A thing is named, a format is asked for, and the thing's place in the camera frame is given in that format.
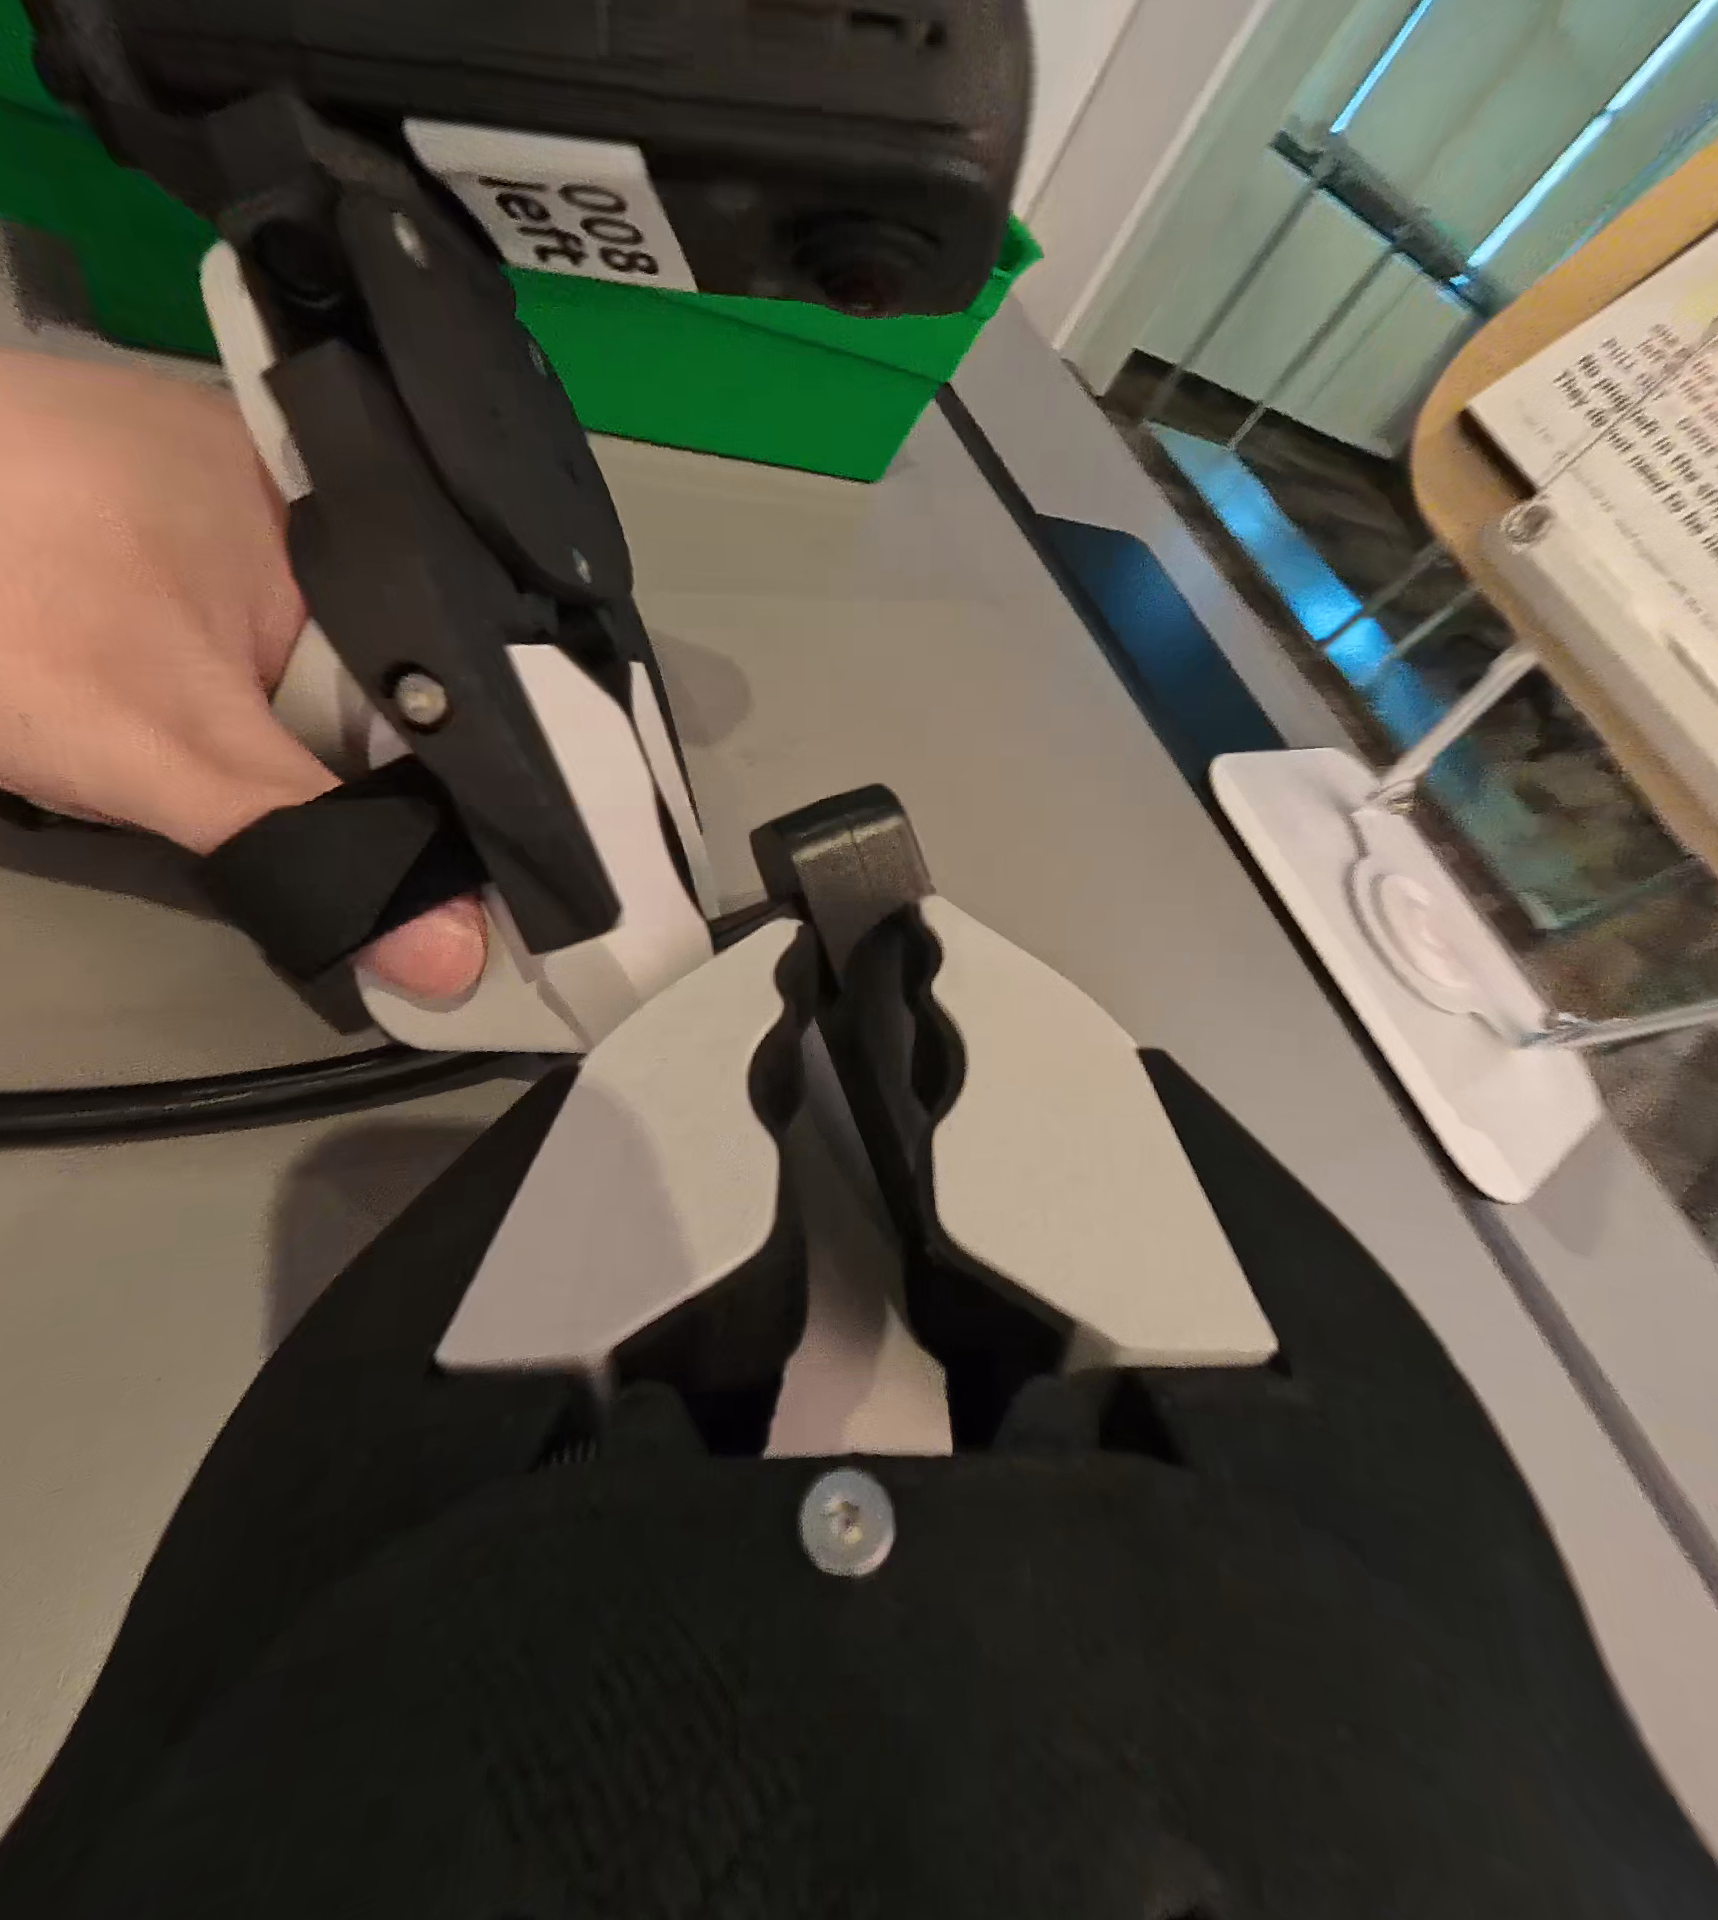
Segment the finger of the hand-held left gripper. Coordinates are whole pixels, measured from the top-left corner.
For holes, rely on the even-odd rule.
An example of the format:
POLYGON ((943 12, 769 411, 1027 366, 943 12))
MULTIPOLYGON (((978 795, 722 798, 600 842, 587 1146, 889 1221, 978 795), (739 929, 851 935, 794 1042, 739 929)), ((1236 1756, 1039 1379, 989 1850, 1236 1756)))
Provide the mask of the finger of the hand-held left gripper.
POLYGON ((691 893, 703 916, 722 916, 722 891, 682 756, 679 723, 653 637, 635 600, 623 601, 623 660, 630 723, 654 777, 670 835, 679 842, 691 893))
POLYGON ((607 931, 544 953, 518 972, 532 999, 511 1014, 511 1046, 593 1046, 647 1002, 705 966, 710 917, 691 891, 680 843, 633 729, 630 667, 609 691, 559 644, 511 654, 574 819, 617 899, 607 931))

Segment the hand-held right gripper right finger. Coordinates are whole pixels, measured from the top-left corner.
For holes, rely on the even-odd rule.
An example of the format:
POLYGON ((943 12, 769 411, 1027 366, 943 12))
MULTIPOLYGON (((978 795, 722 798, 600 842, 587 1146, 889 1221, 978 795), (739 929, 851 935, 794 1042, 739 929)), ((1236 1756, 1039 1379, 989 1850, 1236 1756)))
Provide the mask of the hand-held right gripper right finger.
POLYGON ((859 1122, 948 1379, 1278 1354, 1140 1046, 941 895, 860 939, 859 1122))

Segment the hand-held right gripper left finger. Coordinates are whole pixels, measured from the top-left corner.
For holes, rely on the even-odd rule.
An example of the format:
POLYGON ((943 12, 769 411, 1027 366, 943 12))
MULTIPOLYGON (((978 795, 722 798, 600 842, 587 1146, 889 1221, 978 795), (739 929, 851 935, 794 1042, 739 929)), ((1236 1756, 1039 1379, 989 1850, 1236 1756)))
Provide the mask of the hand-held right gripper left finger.
POLYGON ((570 1077, 443 1332, 444 1374, 779 1379, 804 1330, 785 1142, 804 1102, 821 944, 781 916, 600 1040, 570 1077))

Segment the black power strip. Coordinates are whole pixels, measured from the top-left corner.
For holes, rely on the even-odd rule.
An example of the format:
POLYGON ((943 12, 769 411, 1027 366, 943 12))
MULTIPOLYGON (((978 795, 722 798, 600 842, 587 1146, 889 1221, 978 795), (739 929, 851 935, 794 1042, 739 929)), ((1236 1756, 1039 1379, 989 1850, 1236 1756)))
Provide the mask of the black power strip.
POLYGON ((819 1028, 860 1142, 882 1182, 916 1162, 914 972, 933 882, 914 823, 882 784, 854 788, 751 835, 769 895, 821 948, 819 1028))

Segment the black power plug with cord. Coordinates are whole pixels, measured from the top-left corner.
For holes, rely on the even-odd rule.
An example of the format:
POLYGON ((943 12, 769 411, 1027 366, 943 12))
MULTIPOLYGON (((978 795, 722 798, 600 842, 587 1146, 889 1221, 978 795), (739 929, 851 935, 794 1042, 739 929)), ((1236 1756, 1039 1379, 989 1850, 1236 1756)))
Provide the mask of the black power plug with cord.
POLYGON ((384 1043, 319 1061, 153 1081, 0 1090, 0 1147, 189 1140, 365 1113, 536 1077, 570 1052, 427 1052, 384 1043))

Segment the person's left hand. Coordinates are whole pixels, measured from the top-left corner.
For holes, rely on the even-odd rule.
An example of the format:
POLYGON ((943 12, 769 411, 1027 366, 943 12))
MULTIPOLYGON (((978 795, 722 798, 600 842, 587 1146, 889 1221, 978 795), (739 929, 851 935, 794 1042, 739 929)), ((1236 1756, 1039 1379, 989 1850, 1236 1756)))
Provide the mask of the person's left hand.
POLYGON ((0 791, 201 856, 330 791, 287 525, 230 393, 0 347, 0 791))

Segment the green plastic bin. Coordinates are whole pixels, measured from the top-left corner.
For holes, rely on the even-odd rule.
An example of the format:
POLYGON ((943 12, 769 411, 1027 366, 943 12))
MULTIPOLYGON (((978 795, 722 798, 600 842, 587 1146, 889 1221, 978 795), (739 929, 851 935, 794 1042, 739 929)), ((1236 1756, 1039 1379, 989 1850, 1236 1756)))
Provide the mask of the green plastic bin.
MULTIPOLYGON (((70 247, 89 332, 218 366, 201 295, 210 225, 104 154, 32 76, 0 78, 0 218, 70 247)), ((873 484, 1041 256, 1013 218, 969 309, 900 318, 504 276, 588 432, 873 484)))

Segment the glass railing panel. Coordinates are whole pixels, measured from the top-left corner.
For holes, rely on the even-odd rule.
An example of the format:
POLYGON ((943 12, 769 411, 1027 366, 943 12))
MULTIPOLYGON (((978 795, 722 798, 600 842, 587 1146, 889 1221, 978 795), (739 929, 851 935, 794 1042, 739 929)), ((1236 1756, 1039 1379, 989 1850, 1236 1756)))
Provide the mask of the glass railing panel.
MULTIPOLYGON (((1425 399, 1718 130, 1718 4, 1275 4, 1082 347, 1326 717, 1388 761, 1513 644, 1419 496, 1425 399)), ((1718 995, 1718 877, 1544 674, 1415 791, 1574 1014, 1718 995)))

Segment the printed instruction sheet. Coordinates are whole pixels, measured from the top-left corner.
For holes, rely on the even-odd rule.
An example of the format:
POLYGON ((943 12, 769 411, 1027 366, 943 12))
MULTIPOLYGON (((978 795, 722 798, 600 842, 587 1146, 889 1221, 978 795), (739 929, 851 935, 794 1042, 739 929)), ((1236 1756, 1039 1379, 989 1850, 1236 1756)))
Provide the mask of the printed instruction sheet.
POLYGON ((1718 228, 1485 388, 1470 420, 1718 689, 1718 228))

